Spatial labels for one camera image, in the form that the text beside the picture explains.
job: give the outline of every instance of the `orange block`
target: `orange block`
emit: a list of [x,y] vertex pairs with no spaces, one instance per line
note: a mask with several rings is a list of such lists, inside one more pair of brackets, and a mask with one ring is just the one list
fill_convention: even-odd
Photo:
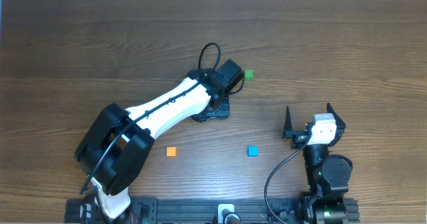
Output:
[[176,157],[176,147],[166,147],[166,157]]

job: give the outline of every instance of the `green block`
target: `green block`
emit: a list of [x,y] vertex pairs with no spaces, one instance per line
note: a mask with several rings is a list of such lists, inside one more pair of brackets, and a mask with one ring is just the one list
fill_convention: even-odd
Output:
[[254,70],[245,70],[245,81],[254,80]]

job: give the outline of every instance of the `wooden surface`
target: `wooden surface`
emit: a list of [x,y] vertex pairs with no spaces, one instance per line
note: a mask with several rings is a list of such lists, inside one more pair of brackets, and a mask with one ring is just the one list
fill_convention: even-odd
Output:
[[[292,152],[286,105],[303,128],[330,102],[348,125],[332,150],[354,162],[346,196],[362,221],[426,221],[427,0],[3,0],[1,32],[0,221],[61,222],[85,179],[73,152],[98,113],[172,89],[211,41],[255,80],[229,119],[163,134],[132,195],[260,199]],[[270,197],[306,190],[302,161]]]

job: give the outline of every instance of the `blue cube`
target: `blue cube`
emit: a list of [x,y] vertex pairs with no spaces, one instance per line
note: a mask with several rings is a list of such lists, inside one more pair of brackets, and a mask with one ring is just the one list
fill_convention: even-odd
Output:
[[248,147],[248,157],[257,157],[258,147]]

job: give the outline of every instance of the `small cube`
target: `small cube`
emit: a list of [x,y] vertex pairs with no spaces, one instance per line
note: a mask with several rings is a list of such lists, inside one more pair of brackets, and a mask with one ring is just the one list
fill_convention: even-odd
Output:
[[176,147],[166,147],[166,157],[176,157]]
[[257,157],[258,147],[248,147],[248,157]]
[[245,81],[254,80],[254,70],[245,70]]

